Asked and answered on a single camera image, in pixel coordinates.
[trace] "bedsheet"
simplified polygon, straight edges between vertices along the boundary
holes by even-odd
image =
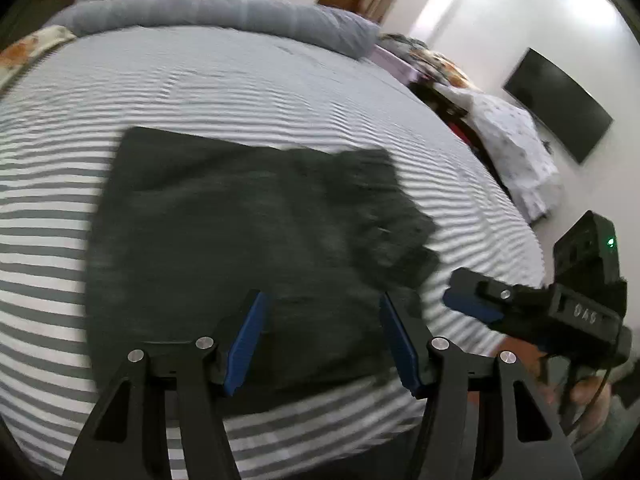
[[[122,132],[147,126],[253,146],[382,147],[434,219],[440,267],[422,292],[436,335],[487,354],[500,335],[447,310],[467,266],[539,285],[538,242],[475,156],[368,60],[215,27],[114,30],[41,60],[0,100],[0,413],[26,452],[60,472],[96,399],[82,268],[92,212]],[[395,370],[225,421],[245,479],[361,452],[418,424],[424,403]],[[180,433],[167,430],[174,479]]]

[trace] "striped bedsheet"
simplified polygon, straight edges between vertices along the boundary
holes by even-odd
[[[437,335],[488,353],[500,336],[447,310],[468,266],[539,285],[533,232],[468,148],[369,61],[212,27],[129,28],[62,46],[0,98],[0,414],[33,460],[61,472],[96,399],[83,330],[86,235],[122,131],[148,126],[254,146],[384,147],[439,226],[424,287]],[[225,421],[245,479],[283,478],[418,423],[394,370]],[[172,475],[186,478],[168,428]]]

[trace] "blue gripper pad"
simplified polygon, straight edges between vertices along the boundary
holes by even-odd
[[[415,395],[422,387],[418,376],[418,355],[386,294],[380,297],[380,324],[396,363],[402,386]]]
[[[244,383],[264,325],[267,302],[267,295],[259,292],[244,318],[236,340],[229,349],[226,359],[226,376],[222,385],[225,395],[229,397],[234,394],[236,388]]]
[[[485,325],[500,321],[504,314],[496,308],[484,304],[479,298],[469,294],[458,294],[448,288],[442,298],[443,303],[451,310],[457,310],[467,316],[475,317]]]

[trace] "wall-mounted television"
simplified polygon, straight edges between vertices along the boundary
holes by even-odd
[[[504,89],[527,107],[578,163],[591,153],[613,120],[577,82],[531,48]]]

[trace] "metal screw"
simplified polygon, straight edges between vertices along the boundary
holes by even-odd
[[[508,365],[511,365],[516,362],[517,357],[513,352],[505,350],[504,352],[500,352],[500,359],[502,359]]]
[[[132,350],[127,355],[127,359],[132,363],[137,363],[138,361],[142,361],[142,358],[145,356],[145,353],[142,350]]]
[[[201,337],[196,341],[196,346],[200,350],[206,350],[207,348],[211,348],[213,346],[213,339],[210,338],[209,336]]]
[[[447,341],[443,337],[436,337],[431,340],[431,346],[433,346],[436,350],[446,350],[447,348],[449,348],[449,341]]]

